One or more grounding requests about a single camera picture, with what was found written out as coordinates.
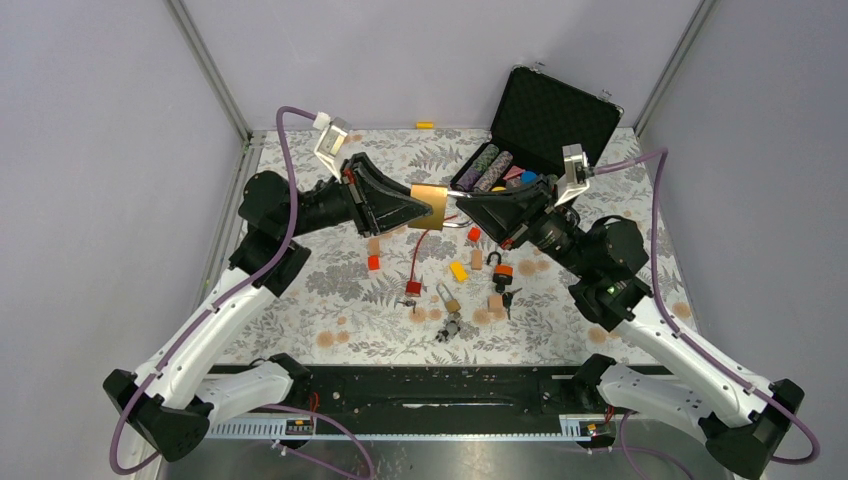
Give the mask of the large brass padlock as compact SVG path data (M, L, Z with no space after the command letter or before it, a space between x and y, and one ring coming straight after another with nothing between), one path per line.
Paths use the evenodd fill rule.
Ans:
M409 228L441 231L445 228L459 229L473 224L470 218L456 221L455 219L448 220L445 216L448 200L451 198L466 198L469 196L467 192L452 190L445 185L412 184L410 196L412 199L425 204L428 208L428 214L410 222Z

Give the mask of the small brass padlock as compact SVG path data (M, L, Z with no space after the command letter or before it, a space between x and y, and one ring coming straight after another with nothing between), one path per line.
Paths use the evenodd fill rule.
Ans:
M449 315L457 314L461 310L459 301L444 283L438 283L436 291Z

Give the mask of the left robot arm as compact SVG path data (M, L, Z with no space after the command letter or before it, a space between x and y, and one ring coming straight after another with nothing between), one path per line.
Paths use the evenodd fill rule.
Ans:
M164 460L194 450L209 430L269 404L296 411L309 401L306 369L287 354L224 379L206 376L245 325L280 298L311 251L286 235L346 222L376 236L432 214L410 188L383 175L364 153L337 178L307 192L274 171L246 184L238 214L247 234L206 300L160 351L135 371L116 369L103 388L131 426Z

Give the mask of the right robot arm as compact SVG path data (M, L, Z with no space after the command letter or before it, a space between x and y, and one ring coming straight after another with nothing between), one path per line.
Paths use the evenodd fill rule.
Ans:
M675 377L646 377L600 355L582 366L575 402L597 412L610 404L672 426L700 442L725 469L757 479L795 419L803 390L769 380L733 360L664 307L640 278L650 259L638 225L619 215L588 230L556 204L545 179L494 193L458 193L456 205L502 248L523 244L573 274L569 293L582 316L647 352Z

